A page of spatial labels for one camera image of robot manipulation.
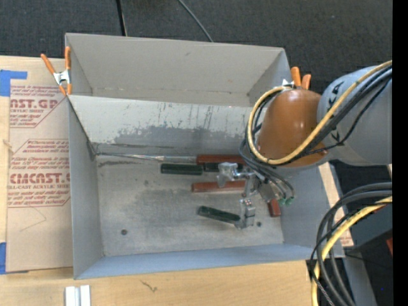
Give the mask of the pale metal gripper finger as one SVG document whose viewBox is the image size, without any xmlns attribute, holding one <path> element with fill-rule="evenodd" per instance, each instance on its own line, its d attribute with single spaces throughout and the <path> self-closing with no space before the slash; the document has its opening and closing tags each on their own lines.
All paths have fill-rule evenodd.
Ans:
<svg viewBox="0 0 408 306">
<path fill-rule="evenodd" d="M 238 220 L 235 221 L 235 227 L 239 230 L 254 226 L 256 207 L 250 198 L 242 198 L 239 201 L 240 213 Z"/>
<path fill-rule="evenodd" d="M 224 187 L 227 182 L 246 178 L 246 174 L 238 171 L 238 163 L 223 162 L 218 164 L 219 174 L 217 175 L 217 185 Z"/>
</svg>

